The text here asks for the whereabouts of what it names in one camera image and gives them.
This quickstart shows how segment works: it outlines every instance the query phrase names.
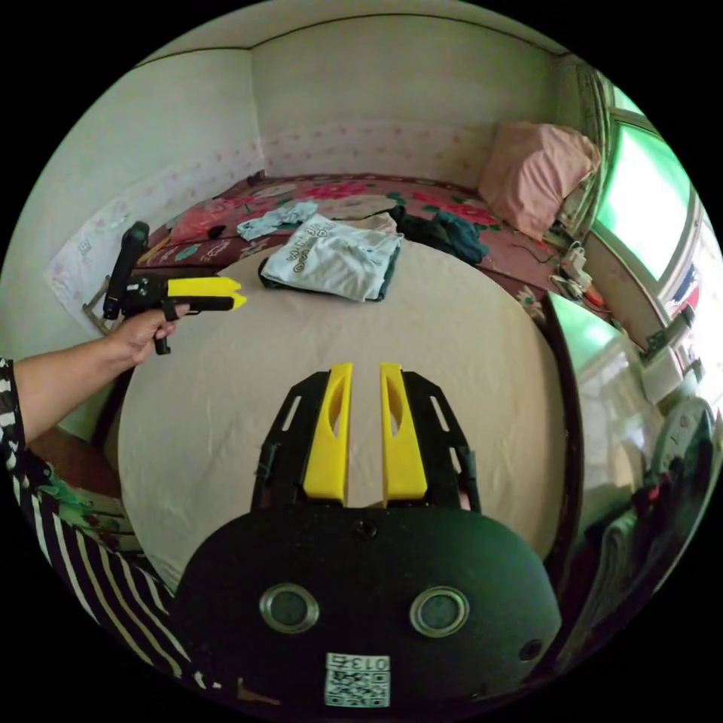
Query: pink pillow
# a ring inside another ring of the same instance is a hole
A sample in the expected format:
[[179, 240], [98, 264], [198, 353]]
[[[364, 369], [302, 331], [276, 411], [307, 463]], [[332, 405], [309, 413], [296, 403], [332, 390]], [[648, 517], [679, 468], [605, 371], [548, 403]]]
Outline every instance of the pink pillow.
[[599, 165], [595, 144], [572, 128], [501, 123], [477, 190], [495, 215], [541, 240], [565, 198]]

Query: window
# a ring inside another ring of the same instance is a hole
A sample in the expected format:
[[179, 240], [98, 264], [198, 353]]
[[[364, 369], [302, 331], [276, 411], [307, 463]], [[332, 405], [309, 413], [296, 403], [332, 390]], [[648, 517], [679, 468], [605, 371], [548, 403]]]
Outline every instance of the window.
[[630, 113], [636, 113], [637, 115], [642, 115], [645, 117], [645, 114], [638, 108], [635, 103], [633, 103], [630, 98], [628, 98], [625, 93], [623, 93], [620, 88], [613, 88], [612, 89], [612, 98], [613, 98], [613, 107], [618, 108], [622, 111], [629, 111]]
[[647, 130], [620, 124], [598, 222], [659, 282], [685, 231], [691, 183], [675, 154]]
[[686, 305], [695, 322], [678, 349], [699, 358], [697, 394], [723, 411], [723, 256], [688, 174], [635, 103], [606, 82], [612, 153], [593, 231], [630, 268], [663, 319]]
[[640, 108], [609, 81], [606, 90], [612, 152], [593, 230], [665, 316], [690, 270], [700, 202], [673, 150]]

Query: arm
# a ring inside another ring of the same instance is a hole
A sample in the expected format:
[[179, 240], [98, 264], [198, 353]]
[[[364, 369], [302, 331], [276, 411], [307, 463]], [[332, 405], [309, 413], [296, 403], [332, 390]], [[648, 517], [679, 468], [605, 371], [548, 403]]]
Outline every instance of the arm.
[[[178, 316], [188, 311], [179, 307]], [[76, 407], [153, 352], [154, 338], [175, 330], [160, 310], [124, 321], [103, 339], [33, 356], [15, 364], [25, 442], [55, 426]]]

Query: screw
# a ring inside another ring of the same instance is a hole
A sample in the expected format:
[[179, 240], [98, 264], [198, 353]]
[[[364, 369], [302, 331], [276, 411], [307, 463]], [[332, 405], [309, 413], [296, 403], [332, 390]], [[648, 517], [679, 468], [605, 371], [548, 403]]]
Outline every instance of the screw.
[[541, 640], [529, 640], [520, 649], [520, 660], [535, 660], [542, 652]]
[[369, 520], [359, 520], [354, 525], [354, 533], [363, 540], [371, 540], [377, 536], [377, 526]]

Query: folded shirt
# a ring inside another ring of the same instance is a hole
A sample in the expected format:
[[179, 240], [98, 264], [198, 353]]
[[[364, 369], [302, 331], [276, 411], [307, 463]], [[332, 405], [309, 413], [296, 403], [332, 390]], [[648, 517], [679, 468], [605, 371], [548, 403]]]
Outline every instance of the folded shirt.
[[354, 301], [381, 300], [401, 234], [354, 228], [315, 214], [259, 267], [268, 288], [296, 288]]

